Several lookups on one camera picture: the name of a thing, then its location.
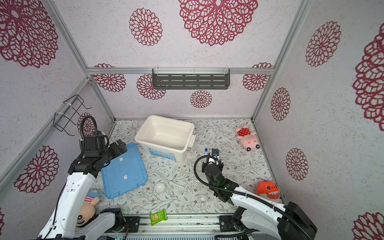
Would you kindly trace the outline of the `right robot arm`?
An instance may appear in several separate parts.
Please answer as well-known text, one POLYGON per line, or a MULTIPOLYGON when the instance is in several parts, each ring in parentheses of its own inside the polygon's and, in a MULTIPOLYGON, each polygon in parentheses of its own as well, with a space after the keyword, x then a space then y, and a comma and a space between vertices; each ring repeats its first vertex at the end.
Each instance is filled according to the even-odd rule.
POLYGON ((193 171, 215 197, 237 208, 231 223, 242 235, 258 231, 277 240, 315 239, 318 229, 299 205, 275 203, 257 196, 225 178, 223 168, 218 157, 204 155, 197 158, 193 171))

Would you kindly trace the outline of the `white plastic storage bin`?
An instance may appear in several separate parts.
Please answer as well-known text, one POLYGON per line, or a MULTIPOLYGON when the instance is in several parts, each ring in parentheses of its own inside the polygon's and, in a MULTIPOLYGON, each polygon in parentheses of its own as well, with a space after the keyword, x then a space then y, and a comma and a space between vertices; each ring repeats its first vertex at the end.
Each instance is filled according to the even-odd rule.
POLYGON ((184 162, 196 139, 194 130, 193 123, 152 115, 139 127, 135 141, 150 155, 184 162))

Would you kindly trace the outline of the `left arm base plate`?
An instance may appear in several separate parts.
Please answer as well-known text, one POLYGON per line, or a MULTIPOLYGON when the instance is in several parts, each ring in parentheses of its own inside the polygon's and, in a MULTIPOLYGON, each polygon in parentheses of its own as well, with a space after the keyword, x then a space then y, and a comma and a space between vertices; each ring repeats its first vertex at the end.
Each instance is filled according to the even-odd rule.
POLYGON ((115 225, 108 229, 106 233, 137 233, 140 225, 140 217, 118 217, 115 225))

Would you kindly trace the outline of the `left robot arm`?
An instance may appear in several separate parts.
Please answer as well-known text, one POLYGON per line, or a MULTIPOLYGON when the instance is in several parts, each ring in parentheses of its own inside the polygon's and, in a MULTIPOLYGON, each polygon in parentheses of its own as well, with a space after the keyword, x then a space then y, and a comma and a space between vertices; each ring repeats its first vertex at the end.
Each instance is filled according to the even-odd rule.
POLYGON ((78 215, 98 173, 111 160, 127 152, 127 145, 122 140, 110 143, 108 136, 99 130, 86 136, 83 130, 87 120, 96 121, 94 117, 86 116, 80 124, 81 153, 71 163, 67 182, 55 210, 37 237, 39 240, 97 240, 106 231, 121 232, 126 227, 121 209, 113 208, 103 210, 94 220, 85 221, 84 228, 76 229, 78 215))

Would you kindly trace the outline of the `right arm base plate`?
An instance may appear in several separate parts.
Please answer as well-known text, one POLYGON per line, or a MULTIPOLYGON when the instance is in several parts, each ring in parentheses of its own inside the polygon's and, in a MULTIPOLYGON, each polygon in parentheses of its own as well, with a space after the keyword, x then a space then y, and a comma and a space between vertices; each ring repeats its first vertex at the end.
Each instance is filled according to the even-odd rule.
POLYGON ((232 216, 220 215, 219 216, 220 231, 225 232, 238 232, 239 230, 232 223, 232 216))

